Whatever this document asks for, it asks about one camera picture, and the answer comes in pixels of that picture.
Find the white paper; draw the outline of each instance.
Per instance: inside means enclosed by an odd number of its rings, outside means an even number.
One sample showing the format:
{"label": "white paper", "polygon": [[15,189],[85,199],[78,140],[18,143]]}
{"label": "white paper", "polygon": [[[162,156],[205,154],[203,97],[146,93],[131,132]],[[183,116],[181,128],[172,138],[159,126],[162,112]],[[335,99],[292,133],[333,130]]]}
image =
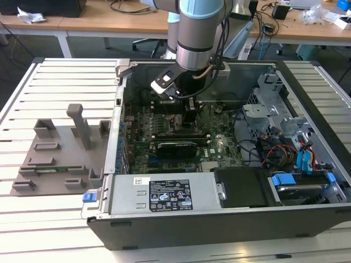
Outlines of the white paper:
{"label": "white paper", "polygon": [[33,22],[42,22],[42,21],[46,21],[46,19],[44,18],[43,14],[37,13],[37,14],[31,14],[31,13],[27,13],[22,11],[19,7],[17,7],[18,9],[18,15],[17,17],[27,23],[27,24],[32,24]]}
{"label": "white paper", "polygon": [[324,21],[334,23],[338,18],[340,18],[342,15],[333,13],[333,12],[328,12],[322,19]]}

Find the computer case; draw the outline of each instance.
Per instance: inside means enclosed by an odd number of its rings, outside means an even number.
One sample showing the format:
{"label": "computer case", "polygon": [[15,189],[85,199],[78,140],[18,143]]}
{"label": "computer case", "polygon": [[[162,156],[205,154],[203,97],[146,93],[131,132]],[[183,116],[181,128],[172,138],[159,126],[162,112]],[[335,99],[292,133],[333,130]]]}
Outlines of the computer case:
{"label": "computer case", "polygon": [[18,14],[17,7],[29,13],[78,18],[87,0],[0,0],[2,15]]}

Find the floor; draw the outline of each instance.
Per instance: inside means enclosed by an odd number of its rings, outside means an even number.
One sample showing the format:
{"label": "floor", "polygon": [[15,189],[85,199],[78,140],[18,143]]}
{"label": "floor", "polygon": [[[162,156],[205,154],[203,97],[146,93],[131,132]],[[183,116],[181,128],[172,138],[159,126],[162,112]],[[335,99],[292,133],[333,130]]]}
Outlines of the floor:
{"label": "floor", "polygon": [[[19,40],[34,54],[36,57],[45,58],[63,58],[59,43],[55,37],[49,36],[20,36]],[[111,48],[104,48],[102,38],[84,38],[71,37],[70,47],[76,58],[149,58],[156,43],[144,43],[139,47],[139,51],[132,50],[132,41],[135,39],[112,38],[110,39]],[[5,105],[16,85],[20,82],[26,72],[27,67],[32,61],[32,57],[26,50],[16,42],[14,37],[9,38],[9,45],[0,47],[0,109]],[[279,46],[272,44],[264,59],[267,60],[298,60],[295,50],[296,45],[284,46],[282,55],[277,55],[276,50]],[[161,47],[156,54],[158,58],[166,50]],[[23,64],[14,65],[8,58],[21,61]],[[253,51],[249,59],[258,59],[259,51]],[[351,66],[349,62],[351,50],[344,47],[331,48],[325,50],[318,49],[313,56],[313,60],[318,61],[323,68],[338,81],[344,74],[345,70]],[[351,92],[351,71],[344,77],[341,87],[347,92]]]}

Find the blue object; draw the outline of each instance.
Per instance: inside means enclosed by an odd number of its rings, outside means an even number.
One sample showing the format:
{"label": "blue object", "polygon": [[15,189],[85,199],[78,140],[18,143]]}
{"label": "blue object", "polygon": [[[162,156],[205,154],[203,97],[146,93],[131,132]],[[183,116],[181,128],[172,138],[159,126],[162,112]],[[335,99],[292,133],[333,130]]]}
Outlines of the blue object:
{"label": "blue object", "polygon": [[259,53],[258,60],[261,60],[262,51],[263,51],[263,47],[264,47],[264,37],[265,37],[265,29],[263,28],[263,43],[262,43],[262,46],[261,46],[261,52]]}
{"label": "blue object", "polygon": [[176,13],[168,13],[168,23],[178,23],[180,20],[180,15],[176,14]]}
{"label": "blue object", "polygon": [[295,179],[292,174],[275,174],[272,176],[272,181],[277,185],[295,185]]}
{"label": "blue object", "polygon": [[223,5],[219,0],[180,0],[179,9],[189,18],[206,19],[218,14]]}
{"label": "blue object", "polygon": [[154,0],[140,0],[140,1],[142,4],[147,4],[150,7],[156,8]]}
{"label": "blue object", "polygon": [[328,177],[328,180],[329,180],[330,183],[336,181],[336,178],[335,178],[335,176],[333,175],[333,173],[328,173],[328,174],[327,174],[327,177]]}
{"label": "blue object", "polygon": [[346,0],[339,0],[336,6],[340,7],[344,11],[347,11],[351,9],[351,2],[347,2]]}
{"label": "blue object", "polygon": [[96,193],[84,193],[83,194],[83,203],[94,203],[97,201]]}
{"label": "blue object", "polygon": [[305,155],[303,156],[302,170],[306,171],[307,174],[312,174],[312,171],[310,171],[309,167],[308,167],[308,162],[309,162],[310,157],[311,157],[311,153],[306,151]]}
{"label": "blue object", "polygon": [[302,147],[301,147],[297,153],[297,159],[296,159],[296,166],[299,169],[302,166],[302,155],[303,155],[303,151],[302,151]]}

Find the motherboard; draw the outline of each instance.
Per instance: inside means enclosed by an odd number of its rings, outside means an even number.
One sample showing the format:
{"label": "motherboard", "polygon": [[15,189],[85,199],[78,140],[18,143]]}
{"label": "motherboard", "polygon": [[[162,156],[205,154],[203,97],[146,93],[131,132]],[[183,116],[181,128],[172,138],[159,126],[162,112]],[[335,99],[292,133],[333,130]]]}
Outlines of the motherboard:
{"label": "motherboard", "polygon": [[126,105],[130,174],[206,172],[243,165],[231,132],[233,110],[203,104],[196,121],[184,124],[183,116],[169,109]]}

